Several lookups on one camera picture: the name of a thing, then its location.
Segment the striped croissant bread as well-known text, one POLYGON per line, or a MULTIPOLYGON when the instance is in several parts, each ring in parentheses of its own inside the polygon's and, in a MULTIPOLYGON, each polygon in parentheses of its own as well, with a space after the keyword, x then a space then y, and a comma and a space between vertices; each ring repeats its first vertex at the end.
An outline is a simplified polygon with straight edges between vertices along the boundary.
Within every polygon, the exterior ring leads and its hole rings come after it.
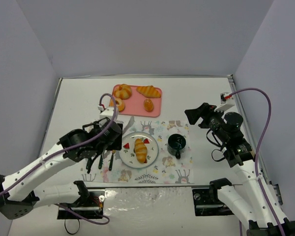
POLYGON ((136 158, 140 163, 145 163, 147 160, 147 147, 144 144, 144 142, 141 139, 135 140, 135 146, 134 146, 136 158))

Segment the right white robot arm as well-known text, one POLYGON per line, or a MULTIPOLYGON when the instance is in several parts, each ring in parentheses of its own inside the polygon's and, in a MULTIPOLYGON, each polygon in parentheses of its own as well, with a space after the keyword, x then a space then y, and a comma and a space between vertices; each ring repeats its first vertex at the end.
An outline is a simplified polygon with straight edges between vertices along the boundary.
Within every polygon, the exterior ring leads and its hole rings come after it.
POLYGON ((226 179, 209 184, 215 202, 222 202, 239 219, 248 236, 295 236, 295 221, 290 221, 269 190, 257 159, 240 128, 243 117, 235 112, 223 113, 216 106, 203 103, 196 109, 185 110, 189 124, 202 118, 199 127, 211 131, 222 145, 223 156, 239 178, 248 200, 238 194, 226 179))

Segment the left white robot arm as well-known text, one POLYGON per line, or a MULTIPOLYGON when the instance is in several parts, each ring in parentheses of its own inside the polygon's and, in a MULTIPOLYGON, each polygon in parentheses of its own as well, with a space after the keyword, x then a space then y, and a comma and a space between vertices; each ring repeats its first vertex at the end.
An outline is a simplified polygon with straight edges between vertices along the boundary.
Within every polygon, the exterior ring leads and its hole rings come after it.
POLYGON ((35 208, 61 204, 73 207, 88 207, 91 193, 82 180, 65 185, 41 184, 58 172, 87 160, 86 169, 91 171, 96 158, 106 150, 121 150, 122 135, 134 123, 131 117, 127 125, 112 122, 109 118, 83 125, 62 136, 52 148, 21 170, 0 175, 0 213, 14 220, 25 216, 35 208))

